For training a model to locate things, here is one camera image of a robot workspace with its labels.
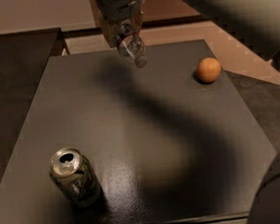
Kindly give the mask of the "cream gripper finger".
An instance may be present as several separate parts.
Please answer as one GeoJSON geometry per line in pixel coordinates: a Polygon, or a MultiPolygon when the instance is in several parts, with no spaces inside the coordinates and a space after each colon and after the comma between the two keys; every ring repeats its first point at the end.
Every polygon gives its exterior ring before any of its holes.
{"type": "Polygon", "coordinates": [[[116,48],[116,40],[120,31],[119,21],[114,21],[102,13],[99,13],[99,17],[105,41],[109,47],[116,48]]]}
{"type": "Polygon", "coordinates": [[[144,14],[142,12],[138,12],[133,16],[133,25],[137,34],[139,34],[142,29],[143,17],[144,14]]]}

